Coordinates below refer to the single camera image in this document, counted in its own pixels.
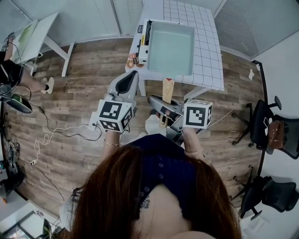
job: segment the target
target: wooden floor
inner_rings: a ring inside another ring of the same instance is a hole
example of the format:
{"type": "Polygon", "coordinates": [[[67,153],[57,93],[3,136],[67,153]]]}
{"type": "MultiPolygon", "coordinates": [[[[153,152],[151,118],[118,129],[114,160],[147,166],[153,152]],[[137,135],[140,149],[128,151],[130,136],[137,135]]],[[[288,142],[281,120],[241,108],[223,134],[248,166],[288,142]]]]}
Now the wooden floor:
{"type": "MultiPolygon", "coordinates": [[[[50,119],[51,129],[88,124],[92,111],[96,111],[98,102],[103,98],[109,83],[124,72],[131,39],[102,40],[97,42],[80,43],[74,49],[70,64],[69,75],[62,78],[63,60],[54,52],[48,52],[40,59],[36,78],[55,77],[54,91],[51,95],[35,93],[31,103],[40,105],[50,119]]],[[[231,109],[237,106],[239,112],[244,105],[252,102],[254,105],[263,98],[263,87],[260,73],[253,63],[222,52],[224,68],[225,91],[208,91],[199,99],[213,102],[212,123],[219,120],[231,109]],[[253,69],[254,77],[248,78],[249,70],[253,69]]],[[[148,81],[147,95],[162,94],[162,82],[148,81]]],[[[176,83],[174,98],[182,100],[183,96],[194,86],[176,83]]],[[[122,142],[145,132],[145,120],[151,110],[146,98],[138,92],[138,111],[130,123],[131,134],[124,135],[122,142]]],[[[59,193],[49,181],[38,171],[31,171],[24,163],[30,163],[36,158],[34,151],[35,139],[43,141],[47,129],[46,118],[36,107],[30,115],[21,114],[5,104],[8,112],[7,123],[11,125],[8,137],[17,139],[21,146],[19,164],[26,171],[27,178],[19,187],[19,191],[28,199],[40,205],[49,212],[58,215],[62,202],[59,193]]],[[[246,180],[251,164],[258,167],[261,152],[248,148],[249,138],[237,146],[231,142],[236,139],[245,125],[230,115],[200,134],[206,159],[210,160],[223,178],[228,192],[234,195],[241,188],[232,180],[234,175],[246,180]]],[[[95,139],[99,131],[91,132],[87,128],[68,131],[68,134],[81,133],[95,139]]],[[[59,188],[64,198],[72,190],[81,185],[88,174],[100,163],[103,147],[102,141],[86,141],[79,137],[67,138],[55,134],[49,145],[41,145],[41,154],[36,166],[59,188]]]]}

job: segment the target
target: white table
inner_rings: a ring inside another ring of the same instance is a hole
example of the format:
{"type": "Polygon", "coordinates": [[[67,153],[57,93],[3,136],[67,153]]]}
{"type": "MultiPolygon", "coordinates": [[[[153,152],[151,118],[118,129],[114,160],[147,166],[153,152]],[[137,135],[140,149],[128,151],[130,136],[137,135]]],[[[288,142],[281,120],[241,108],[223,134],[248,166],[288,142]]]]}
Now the white table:
{"type": "Polygon", "coordinates": [[[59,45],[48,36],[48,32],[49,32],[53,22],[55,21],[57,15],[58,15],[58,13],[55,13],[51,16],[46,17],[43,20],[40,20],[37,23],[36,28],[34,29],[32,36],[31,36],[28,44],[26,45],[25,50],[23,51],[23,54],[21,55],[21,59],[18,58],[14,61],[16,64],[25,63],[27,66],[31,67],[31,73],[30,73],[31,75],[33,75],[33,73],[36,72],[37,65],[33,64],[31,62],[28,62],[28,61],[38,57],[38,54],[42,48],[43,43],[45,43],[48,47],[50,47],[53,51],[55,51],[57,54],[59,54],[65,60],[64,67],[62,70],[62,77],[65,77],[65,75],[66,75],[67,67],[69,64],[70,57],[71,57],[71,52],[73,50],[75,43],[72,42],[70,44],[68,53],[65,53],[65,51],[63,51],[59,47],[59,45]]]}
{"type": "MultiPolygon", "coordinates": [[[[144,0],[143,10],[138,25],[143,25],[145,19],[166,20],[185,24],[195,28],[194,65],[192,76],[179,75],[176,82],[196,85],[186,98],[196,97],[210,89],[224,90],[222,58],[219,40],[211,10],[197,5],[173,0],[144,0]]],[[[136,33],[130,49],[128,62],[138,52],[141,33],[136,33]]],[[[137,70],[139,72],[139,90],[146,96],[144,80],[163,80],[161,72],[149,71],[146,65],[125,67],[126,72],[137,70]]]]}

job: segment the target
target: white cable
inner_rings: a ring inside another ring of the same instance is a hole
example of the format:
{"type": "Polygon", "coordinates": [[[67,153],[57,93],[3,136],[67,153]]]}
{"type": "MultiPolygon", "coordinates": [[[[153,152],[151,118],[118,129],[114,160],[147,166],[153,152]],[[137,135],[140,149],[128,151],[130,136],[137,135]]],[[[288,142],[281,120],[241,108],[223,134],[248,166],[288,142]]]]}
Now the white cable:
{"type": "MultiPolygon", "coordinates": [[[[231,113],[235,108],[233,108],[230,112],[228,112],[226,115],[224,115],[220,120],[222,120],[224,117],[228,116],[229,113],[231,113]]],[[[202,132],[204,132],[206,129],[208,129],[209,127],[213,126],[214,124],[217,124],[220,120],[216,121],[215,123],[209,125],[207,128],[205,128],[203,131],[200,131],[198,134],[201,134],[202,132]]]]}
{"type": "Polygon", "coordinates": [[[48,144],[50,144],[51,139],[52,139],[52,137],[53,137],[53,135],[54,135],[54,133],[55,133],[55,131],[56,131],[57,129],[68,130],[68,129],[71,129],[71,128],[82,128],[82,127],[87,127],[87,126],[88,126],[88,125],[82,125],[82,126],[78,126],[78,127],[71,126],[71,127],[66,128],[66,129],[63,129],[63,128],[56,128],[56,129],[54,129],[54,131],[52,132],[51,137],[49,137],[48,134],[45,134],[45,136],[43,137],[43,142],[40,142],[39,140],[35,140],[35,142],[34,142],[34,151],[36,152],[36,159],[33,160],[33,161],[31,162],[31,165],[36,164],[36,162],[37,162],[37,160],[38,160],[38,155],[41,154],[41,147],[40,147],[39,143],[41,143],[42,145],[45,145],[45,146],[48,145],[48,144]]]}

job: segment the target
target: long brown hair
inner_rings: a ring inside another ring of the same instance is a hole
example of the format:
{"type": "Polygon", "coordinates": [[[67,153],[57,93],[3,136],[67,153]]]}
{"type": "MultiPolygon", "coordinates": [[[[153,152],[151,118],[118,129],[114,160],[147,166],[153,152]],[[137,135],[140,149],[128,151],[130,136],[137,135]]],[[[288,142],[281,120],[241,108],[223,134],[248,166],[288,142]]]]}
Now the long brown hair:
{"type": "MultiPolygon", "coordinates": [[[[88,177],[72,221],[70,239],[132,239],[139,212],[141,149],[123,146],[106,158],[88,177]]],[[[241,239],[239,223],[228,192],[217,171],[202,160],[185,157],[197,171],[198,217],[191,230],[217,239],[241,239]]]]}

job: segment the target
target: white shoe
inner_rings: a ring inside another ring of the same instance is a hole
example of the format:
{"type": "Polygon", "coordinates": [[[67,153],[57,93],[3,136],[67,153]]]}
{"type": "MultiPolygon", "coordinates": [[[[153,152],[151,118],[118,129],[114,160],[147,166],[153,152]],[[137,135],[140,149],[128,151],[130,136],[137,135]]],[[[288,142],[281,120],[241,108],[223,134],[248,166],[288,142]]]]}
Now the white shoe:
{"type": "Polygon", "coordinates": [[[44,79],[42,79],[42,83],[47,84],[47,83],[48,83],[48,79],[45,77],[44,79]]]}
{"type": "Polygon", "coordinates": [[[46,84],[46,85],[49,87],[48,90],[46,90],[46,92],[47,92],[48,94],[52,94],[52,92],[53,92],[53,87],[54,87],[54,82],[55,82],[54,78],[53,78],[53,77],[50,77],[48,83],[46,84]]]}

